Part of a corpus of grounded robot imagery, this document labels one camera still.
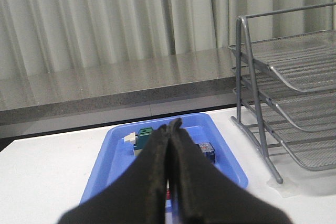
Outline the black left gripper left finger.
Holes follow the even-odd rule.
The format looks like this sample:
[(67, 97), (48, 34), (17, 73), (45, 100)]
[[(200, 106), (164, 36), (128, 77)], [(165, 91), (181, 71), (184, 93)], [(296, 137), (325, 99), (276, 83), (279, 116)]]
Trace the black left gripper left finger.
[(59, 223), (164, 223), (167, 148), (167, 126), (161, 125), (117, 180)]

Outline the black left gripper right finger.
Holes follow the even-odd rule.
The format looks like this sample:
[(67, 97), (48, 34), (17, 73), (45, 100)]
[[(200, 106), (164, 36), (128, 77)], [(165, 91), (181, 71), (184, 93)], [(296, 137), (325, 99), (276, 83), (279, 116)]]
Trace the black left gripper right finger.
[(167, 128), (173, 223), (291, 223), (282, 210), (222, 174), (181, 125), (178, 118)]

